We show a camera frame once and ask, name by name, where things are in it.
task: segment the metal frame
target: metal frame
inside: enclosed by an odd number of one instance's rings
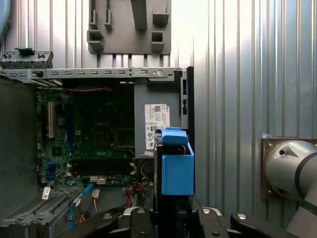
[[[148,78],[153,82],[172,82],[175,71],[186,72],[186,69],[169,67],[3,69],[0,70],[0,75],[23,83],[33,83],[33,79],[68,78]]]
[[[0,76],[11,80],[18,80],[25,84],[37,84],[45,87],[56,87],[49,82],[52,79],[77,79],[77,78],[116,78],[118,80],[128,79],[133,82],[137,79],[148,79],[151,83],[169,83],[175,82],[175,73],[181,72],[179,82],[180,91],[180,114],[181,128],[188,129],[188,113],[184,115],[183,102],[186,100],[188,105],[188,94],[184,95],[183,81],[186,80],[186,88],[189,91],[187,84],[187,69],[186,68],[170,68],[170,67],[140,67],[140,68],[72,68],[72,69],[3,69],[0,70]]]

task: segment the screw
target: screw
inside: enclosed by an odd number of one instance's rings
[[[203,213],[205,213],[205,214],[209,214],[209,213],[210,213],[210,210],[209,210],[209,209],[207,209],[207,208],[204,208],[204,209],[203,209]]]
[[[110,215],[109,213],[105,214],[105,216],[103,217],[105,220],[107,219],[111,219],[112,215]]]
[[[241,220],[245,220],[247,218],[247,216],[244,214],[238,214],[237,217]]]

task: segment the rust-colored mounting plate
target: rust-colored mounting plate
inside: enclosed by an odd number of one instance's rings
[[[263,201],[274,201],[281,198],[270,186],[266,179],[264,168],[265,162],[274,147],[288,140],[307,141],[317,146],[317,139],[298,139],[298,138],[262,138],[262,158],[261,158],[261,198]]]

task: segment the blue connector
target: blue connector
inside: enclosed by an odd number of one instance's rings
[[[87,187],[84,189],[84,191],[82,191],[82,193],[72,202],[70,209],[69,209],[69,214],[68,214],[68,227],[67,229],[70,230],[73,228],[74,226],[74,215],[75,215],[75,209],[76,209],[76,202],[78,199],[80,199],[80,197],[83,197],[84,195],[86,195],[91,188],[93,187],[93,183],[90,183],[87,185]]]

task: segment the green circuit board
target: green circuit board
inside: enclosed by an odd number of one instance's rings
[[[39,183],[85,186],[91,177],[105,179],[103,186],[126,186],[131,173],[110,173],[110,160],[134,161],[133,92],[69,93],[41,89],[37,98],[37,149]],[[73,171],[72,161],[94,164]],[[98,164],[107,166],[103,174]]]

